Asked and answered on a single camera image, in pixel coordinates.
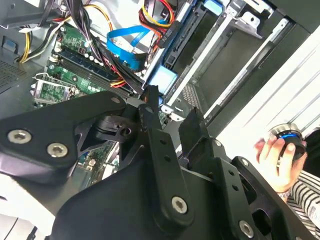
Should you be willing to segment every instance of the person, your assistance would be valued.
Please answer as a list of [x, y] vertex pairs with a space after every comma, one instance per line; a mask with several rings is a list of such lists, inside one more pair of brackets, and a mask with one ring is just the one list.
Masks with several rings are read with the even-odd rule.
[[293, 143], [287, 145], [278, 163], [284, 145], [285, 140], [274, 135], [267, 142], [258, 141], [254, 145], [252, 165], [313, 236], [320, 240], [320, 178], [303, 170], [307, 153], [293, 163], [296, 150]]

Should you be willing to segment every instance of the black arm mount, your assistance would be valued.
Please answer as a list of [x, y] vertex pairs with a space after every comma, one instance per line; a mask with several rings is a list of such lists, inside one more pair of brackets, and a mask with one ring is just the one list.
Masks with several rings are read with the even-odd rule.
[[197, 109], [179, 128], [181, 167], [158, 89], [141, 99], [104, 91], [0, 121], [0, 171], [43, 184], [66, 180], [81, 153], [121, 143], [121, 170], [68, 200], [50, 239], [314, 239], [246, 159], [228, 159]]

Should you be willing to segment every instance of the white wall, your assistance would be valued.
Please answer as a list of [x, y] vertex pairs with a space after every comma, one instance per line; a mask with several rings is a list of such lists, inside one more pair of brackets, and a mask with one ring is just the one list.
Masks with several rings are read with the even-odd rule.
[[[16, 219], [16, 217], [0, 214], [0, 240], [5, 238]], [[29, 221], [18, 219], [6, 240], [26, 240], [33, 228]], [[44, 240], [45, 237], [39, 230], [36, 231], [35, 240]]]

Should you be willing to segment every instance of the metal plate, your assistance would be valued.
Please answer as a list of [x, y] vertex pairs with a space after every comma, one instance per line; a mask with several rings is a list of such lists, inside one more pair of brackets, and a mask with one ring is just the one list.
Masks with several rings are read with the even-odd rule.
[[276, 125], [295, 123], [304, 137], [320, 125], [319, 58], [320, 27], [218, 136], [229, 157], [250, 159], [253, 144]]

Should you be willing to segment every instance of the ventilation grille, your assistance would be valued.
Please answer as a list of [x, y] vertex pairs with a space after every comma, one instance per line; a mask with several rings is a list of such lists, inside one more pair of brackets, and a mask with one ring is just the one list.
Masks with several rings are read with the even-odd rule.
[[0, 60], [0, 93], [16, 83], [18, 78], [27, 74], [25, 71]]
[[199, 103], [197, 99], [196, 90], [190, 84], [187, 84], [182, 90], [183, 98], [186, 100], [191, 106], [199, 108]]

